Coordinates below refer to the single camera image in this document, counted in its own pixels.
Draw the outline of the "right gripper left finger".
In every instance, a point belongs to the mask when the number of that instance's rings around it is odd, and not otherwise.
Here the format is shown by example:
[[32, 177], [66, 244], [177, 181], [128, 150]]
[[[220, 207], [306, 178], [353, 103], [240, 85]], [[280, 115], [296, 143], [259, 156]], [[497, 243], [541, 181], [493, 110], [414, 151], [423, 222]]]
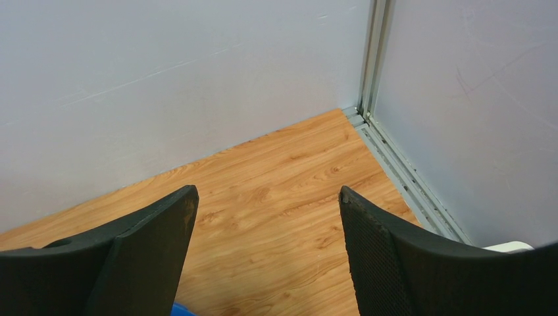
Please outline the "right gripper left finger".
[[96, 228], [1, 252], [2, 315], [170, 315], [199, 195], [184, 186]]

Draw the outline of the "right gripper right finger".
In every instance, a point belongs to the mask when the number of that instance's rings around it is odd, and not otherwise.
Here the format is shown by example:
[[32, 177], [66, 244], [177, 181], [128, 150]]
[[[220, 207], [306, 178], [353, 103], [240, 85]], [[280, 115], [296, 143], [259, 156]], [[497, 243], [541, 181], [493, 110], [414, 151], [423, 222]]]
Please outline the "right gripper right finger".
[[344, 186], [345, 248], [361, 315], [556, 315], [557, 245], [501, 253], [431, 233]]

